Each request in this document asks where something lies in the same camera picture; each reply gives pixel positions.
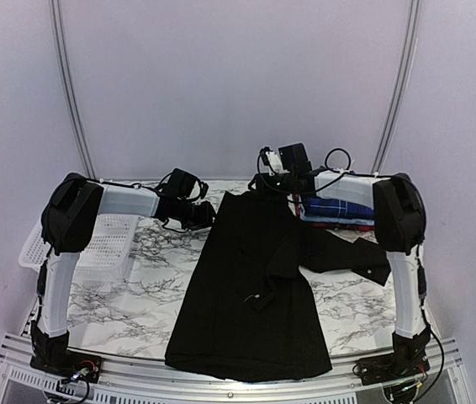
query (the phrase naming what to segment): stack of folded clothes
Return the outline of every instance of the stack of folded clothes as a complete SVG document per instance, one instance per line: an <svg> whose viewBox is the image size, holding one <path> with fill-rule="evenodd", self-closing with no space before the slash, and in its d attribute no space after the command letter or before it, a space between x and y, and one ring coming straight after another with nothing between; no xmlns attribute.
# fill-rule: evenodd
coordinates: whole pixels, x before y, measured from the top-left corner
<svg viewBox="0 0 476 404"><path fill-rule="evenodd" d="M340 199L304 198L297 208L302 221L328 228L369 231L374 228L374 211Z"/></svg>

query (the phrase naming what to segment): white plastic basket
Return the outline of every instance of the white plastic basket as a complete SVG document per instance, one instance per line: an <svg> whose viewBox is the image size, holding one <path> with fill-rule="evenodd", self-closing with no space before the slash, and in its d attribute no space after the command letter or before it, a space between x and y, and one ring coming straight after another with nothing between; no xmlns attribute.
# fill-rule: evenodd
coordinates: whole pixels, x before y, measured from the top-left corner
<svg viewBox="0 0 476 404"><path fill-rule="evenodd" d="M93 238L77 262L74 279L102 282L122 279L138 220L137 215L99 215ZM19 265L37 272L50 249L41 232L42 225L38 221L19 254Z"/></svg>

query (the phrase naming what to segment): blue plaid shirt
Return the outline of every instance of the blue plaid shirt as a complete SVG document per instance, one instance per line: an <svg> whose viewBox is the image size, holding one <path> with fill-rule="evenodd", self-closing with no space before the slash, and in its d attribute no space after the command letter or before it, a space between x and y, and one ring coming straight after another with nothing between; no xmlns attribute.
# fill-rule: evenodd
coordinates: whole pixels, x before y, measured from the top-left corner
<svg viewBox="0 0 476 404"><path fill-rule="evenodd" d="M344 219L374 219L374 210L371 208L340 199L304 199L304 209L307 215Z"/></svg>

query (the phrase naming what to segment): vertical metal pole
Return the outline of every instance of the vertical metal pole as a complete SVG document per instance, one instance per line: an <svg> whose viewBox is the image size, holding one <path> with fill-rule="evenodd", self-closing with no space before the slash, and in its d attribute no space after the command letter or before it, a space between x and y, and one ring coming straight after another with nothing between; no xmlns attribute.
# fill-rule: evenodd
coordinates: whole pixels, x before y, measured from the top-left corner
<svg viewBox="0 0 476 404"><path fill-rule="evenodd" d="M395 84L391 104L389 106L388 116L383 126L382 138L378 145L376 157L374 158L371 172L380 172L388 155L389 145L392 141L397 124L397 117L401 101L410 77L410 71L415 54L415 44L417 41L417 30L421 11L421 0L410 0L410 8L408 11L408 23L406 25L405 44L403 53L400 58L399 73Z"/></svg>
<svg viewBox="0 0 476 404"><path fill-rule="evenodd" d="M88 150L87 137L85 136L85 130L83 129L81 115L79 114L79 108L77 107L76 94L71 79L60 0L50 0L50 11L62 87L64 88L64 94L66 96L66 106L68 108L71 127L76 139L77 151L79 152L85 175L89 178L96 178L93 161Z"/></svg>

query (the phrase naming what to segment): marble table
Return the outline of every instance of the marble table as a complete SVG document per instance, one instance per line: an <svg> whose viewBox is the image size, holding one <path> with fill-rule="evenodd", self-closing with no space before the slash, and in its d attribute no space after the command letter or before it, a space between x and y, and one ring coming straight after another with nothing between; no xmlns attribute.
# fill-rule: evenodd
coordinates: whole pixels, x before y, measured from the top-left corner
<svg viewBox="0 0 476 404"><path fill-rule="evenodd" d="M241 194L247 182L209 182L217 209L225 191ZM177 234L152 219L139 221L131 270L112 284L74 282L68 309L70 345L108 354L164 359L182 298L209 230ZM338 231L355 241L371 234ZM331 355L391 345L395 303L391 277L382 287L350 271L314 274L302 268L315 294Z"/></svg>

